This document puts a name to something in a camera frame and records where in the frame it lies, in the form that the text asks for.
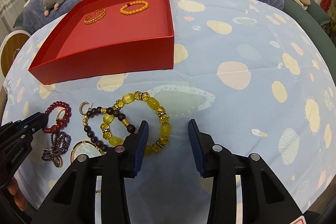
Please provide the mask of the left hand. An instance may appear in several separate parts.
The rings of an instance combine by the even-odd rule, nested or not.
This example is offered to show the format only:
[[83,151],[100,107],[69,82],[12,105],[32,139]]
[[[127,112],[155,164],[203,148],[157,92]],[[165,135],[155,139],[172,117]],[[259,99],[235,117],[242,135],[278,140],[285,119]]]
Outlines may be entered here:
[[21,211],[25,211],[28,201],[19,189],[17,180],[13,177],[7,186],[7,190],[13,196],[14,202]]

